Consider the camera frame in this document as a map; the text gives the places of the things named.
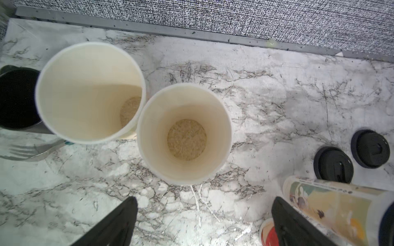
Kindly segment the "red paper cup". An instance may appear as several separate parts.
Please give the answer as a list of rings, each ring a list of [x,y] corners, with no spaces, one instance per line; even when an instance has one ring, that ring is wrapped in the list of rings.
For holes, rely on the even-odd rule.
[[[279,240],[276,234],[274,220],[272,218],[265,220],[261,224],[259,237],[262,246],[279,246]]]

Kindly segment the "black lid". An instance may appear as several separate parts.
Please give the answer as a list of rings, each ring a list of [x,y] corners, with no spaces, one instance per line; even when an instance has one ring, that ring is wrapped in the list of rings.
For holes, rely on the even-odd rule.
[[[314,157],[314,172],[317,179],[351,183],[354,166],[341,149],[326,146],[320,148]]]
[[[355,161],[366,169],[377,169],[386,164],[391,153],[387,140],[369,129],[359,130],[353,135],[351,151]]]

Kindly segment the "black cylindrical cup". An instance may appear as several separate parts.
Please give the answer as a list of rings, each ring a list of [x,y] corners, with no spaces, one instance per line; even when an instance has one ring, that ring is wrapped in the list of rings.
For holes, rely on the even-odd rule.
[[[40,72],[6,65],[1,68],[1,128],[52,134],[41,120],[35,103]]]

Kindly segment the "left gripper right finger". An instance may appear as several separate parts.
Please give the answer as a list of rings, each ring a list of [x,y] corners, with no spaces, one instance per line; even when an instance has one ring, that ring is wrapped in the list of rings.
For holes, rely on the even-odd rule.
[[[287,201],[276,197],[271,209],[280,246],[334,246]]]

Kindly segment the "black lid back right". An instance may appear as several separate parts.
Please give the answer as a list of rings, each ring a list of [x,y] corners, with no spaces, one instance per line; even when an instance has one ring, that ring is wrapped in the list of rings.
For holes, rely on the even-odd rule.
[[[351,151],[355,161],[366,169],[377,169],[386,164],[391,153],[387,140],[369,129],[359,130],[353,135]]]

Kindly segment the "black lid back middle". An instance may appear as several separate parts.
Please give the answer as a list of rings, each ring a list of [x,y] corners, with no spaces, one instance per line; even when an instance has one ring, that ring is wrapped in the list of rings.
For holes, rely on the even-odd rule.
[[[341,149],[326,146],[320,148],[314,157],[314,172],[317,179],[351,183],[354,166]]]

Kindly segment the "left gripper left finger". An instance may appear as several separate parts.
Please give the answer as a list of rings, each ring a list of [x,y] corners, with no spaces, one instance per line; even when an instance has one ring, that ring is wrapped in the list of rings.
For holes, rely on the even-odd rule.
[[[125,199],[89,232],[73,243],[74,246],[129,246],[138,213],[137,199]]]

